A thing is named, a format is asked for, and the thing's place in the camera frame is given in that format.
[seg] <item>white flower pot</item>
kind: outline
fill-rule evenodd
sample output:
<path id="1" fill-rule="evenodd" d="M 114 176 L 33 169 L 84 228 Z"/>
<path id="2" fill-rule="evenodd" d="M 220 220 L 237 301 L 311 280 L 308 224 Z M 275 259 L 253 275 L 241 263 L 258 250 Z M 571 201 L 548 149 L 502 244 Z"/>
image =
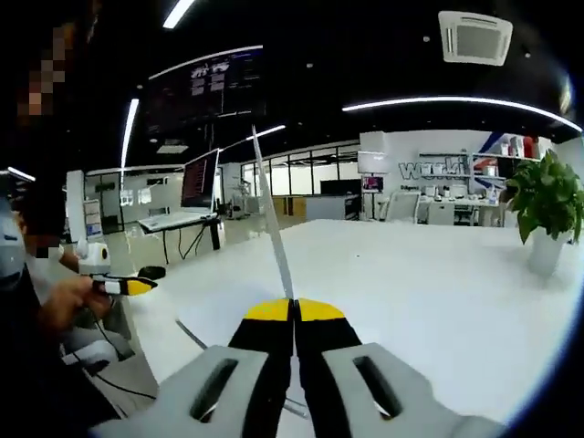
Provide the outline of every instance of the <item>white flower pot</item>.
<path id="1" fill-rule="evenodd" d="M 546 233 L 545 228 L 536 228 L 531 233 L 533 247 L 527 260 L 529 269 L 540 276 L 551 276 L 558 267 L 562 247 L 571 236 L 571 232 L 566 232 L 560 234 L 558 240 L 554 240 Z"/>

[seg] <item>computer monitor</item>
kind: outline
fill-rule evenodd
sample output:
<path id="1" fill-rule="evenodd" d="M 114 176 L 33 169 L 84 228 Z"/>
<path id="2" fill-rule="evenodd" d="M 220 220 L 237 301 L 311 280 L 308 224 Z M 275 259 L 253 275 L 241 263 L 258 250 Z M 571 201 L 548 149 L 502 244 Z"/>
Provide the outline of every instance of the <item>computer monitor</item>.
<path id="1" fill-rule="evenodd" d="M 363 176 L 364 193 L 383 193 L 382 176 Z"/>
<path id="2" fill-rule="evenodd" d="M 357 153 L 357 172 L 359 173 L 389 173 L 390 165 L 387 153 L 372 151 Z"/>
<path id="3" fill-rule="evenodd" d="M 219 150 L 207 152 L 184 165 L 181 209 L 200 213 L 214 208 L 214 181 Z"/>

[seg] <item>potted plant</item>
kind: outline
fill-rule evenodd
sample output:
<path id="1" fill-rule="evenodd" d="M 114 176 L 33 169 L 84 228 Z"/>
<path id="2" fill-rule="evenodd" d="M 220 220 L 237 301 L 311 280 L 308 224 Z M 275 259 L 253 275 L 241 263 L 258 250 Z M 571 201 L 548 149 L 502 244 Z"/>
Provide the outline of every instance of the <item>potted plant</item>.
<path id="1" fill-rule="evenodd" d="M 578 242 L 584 218 L 584 191 L 569 164 L 562 164 L 553 151 L 540 161 L 523 161 L 506 181 L 517 212 L 519 235 L 525 244 L 534 232 L 529 268 L 542 276 L 553 274 L 562 246 Z"/>

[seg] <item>black cable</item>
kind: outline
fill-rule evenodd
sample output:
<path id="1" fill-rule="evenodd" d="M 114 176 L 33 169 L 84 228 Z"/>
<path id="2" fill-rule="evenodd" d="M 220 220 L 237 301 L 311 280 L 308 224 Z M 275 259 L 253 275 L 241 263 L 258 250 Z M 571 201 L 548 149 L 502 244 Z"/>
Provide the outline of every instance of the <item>black cable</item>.
<path id="1" fill-rule="evenodd" d="M 181 256 L 181 259 L 184 260 L 183 253 L 181 252 L 181 240 L 182 239 L 183 239 L 182 228 L 179 228 L 179 256 Z"/>
<path id="2" fill-rule="evenodd" d="M 103 338 L 113 347 L 114 350 L 116 350 L 116 354 L 118 355 L 119 358 L 121 358 L 122 356 L 121 356 L 120 351 L 116 348 L 116 346 L 113 344 L 113 342 L 111 342 L 110 338 L 108 338 L 108 335 L 106 335 L 106 332 L 104 331 L 104 329 L 101 328 L 101 325 L 99 324 L 98 316 L 95 314 L 95 312 L 93 310 L 91 310 L 91 308 L 89 308 L 89 312 L 91 312 L 91 315 L 93 316 L 93 319 L 95 320 L 95 325 L 98 326 L 98 329 L 101 332 L 101 335 L 103 335 Z"/>
<path id="3" fill-rule="evenodd" d="M 194 254 L 197 255 L 197 251 L 199 250 L 199 244 L 203 241 L 203 236 L 201 236 L 201 238 L 199 239 L 199 242 L 197 242 L 197 245 L 194 246 Z"/>
<path id="4" fill-rule="evenodd" d="M 71 354 L 73 354 L 73 356 L 75 356 L 75 359 L 77 359 L 77 361 L 79 362 L 79 365 L 81 365 L 81 367 L 83 367 L 83 362 L 81 361 L 81 359 L 79 358 L 77 353 L 75 351 L 72 351 Z M 144 394 L 143 392 L 129 390 L 128 388 L 123 388 L 120 385 L 116 385 L 112 381 L 108 381 L 106 378 L 101 377 L 99 374 L 94 374 L 94 376 L 97 377 L 98 379 L 100 379 L 101 381 L 107 383 L 109 386 L 112 386 L 120 391 L 124 391 L 124 392 L 127 392 L 129 394 L 140 395 L 141 397 L 146 397 L 147 399 L 151 399 L 151 400 L 156 400 L 156 397 L 154 397 L 150 394 Z"/>
<path id="5" fill-rule="evenodd" d="M 120 385 L 116 385 L 115 383 L 113 383 L 111 381 L 108 381 L 106 378 L 101 377 L 99 374 L 96 374 L 95 377 L 97 377 L 101 381 L 104 381 L 105 383 L 108 383 L 108 385 L 113 386 L 114 388 L 119 389 L 120 391 L 125 391 L 125 392 L 128 392 L 130 394 L 140 395 L 141 397 L 146 397 L 147 399 L 150 399 L 150 400 L 156 400 L 156 397 L 154 397 L 153 395 L 144 394 L 143 392 L 129 390 L 128 388 L 122 388 Z"/>
<path id="6" fill-rule="evenodd" d="M 184 260 L 189 253 L 191 252 L 191 249 L 193 249 L 193 245 L 197 243 L 197 240 L 199 240 L 199 237 L 201 237 L 203 235 L 203 231 L 204 231 L 204 225 L 201 228 L 201 231 L 199 232 L 199 234 L 194 238 L 193 242 L 191 243 L 191 246 L 189 246 L 189 249 L 187 249 L 186 253 L 184 253 L 184 257 L 182 258 L 182 260 Z"/>

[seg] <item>office room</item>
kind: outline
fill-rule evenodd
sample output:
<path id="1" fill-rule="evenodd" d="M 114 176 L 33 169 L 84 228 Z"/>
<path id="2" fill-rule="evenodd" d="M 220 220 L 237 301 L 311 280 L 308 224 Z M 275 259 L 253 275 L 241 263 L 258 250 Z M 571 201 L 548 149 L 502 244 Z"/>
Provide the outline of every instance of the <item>office room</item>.
<path id="1" fill-rule="evenodd" d="M 90 277 L 104 308 L 68 313 L 57 359 L 115 412 L 82 429 L 568 436 L 570 30 L 550 35 L 540 6 L 463 4 L 96 0 L 63 17 L 77 73 L 55 115 L 29 99 L 3 156 L 0 287 L 45 315 Z"/>

